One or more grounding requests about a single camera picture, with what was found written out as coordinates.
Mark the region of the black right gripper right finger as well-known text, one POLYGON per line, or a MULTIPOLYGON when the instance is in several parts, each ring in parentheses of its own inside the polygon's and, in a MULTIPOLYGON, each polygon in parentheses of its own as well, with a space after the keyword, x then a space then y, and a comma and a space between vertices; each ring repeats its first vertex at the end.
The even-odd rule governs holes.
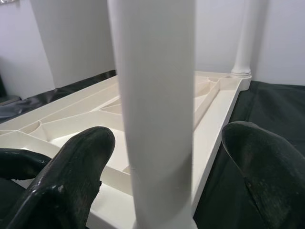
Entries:
POLYGON ((269 229, 305 227, 305 157, 285 138, 245 121, 222 129, 222 144, 269 229))

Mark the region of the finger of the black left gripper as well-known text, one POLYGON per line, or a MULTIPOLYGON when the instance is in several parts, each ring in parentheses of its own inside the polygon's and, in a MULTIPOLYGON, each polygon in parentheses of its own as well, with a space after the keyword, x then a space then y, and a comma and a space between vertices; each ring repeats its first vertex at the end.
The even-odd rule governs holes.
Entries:
POLYGON ((35 178, 51 158, 25 149, 0 149, 0 177, 26 180, 35 178))

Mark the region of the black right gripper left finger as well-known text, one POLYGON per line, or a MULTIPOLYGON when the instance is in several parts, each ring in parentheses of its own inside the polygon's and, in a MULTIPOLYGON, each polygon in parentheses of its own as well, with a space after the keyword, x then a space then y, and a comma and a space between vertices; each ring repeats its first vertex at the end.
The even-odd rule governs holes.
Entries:
POLYGON ((9 229, 83 229, 115 147, 103 126, 71 137, 7 214, 9 229))

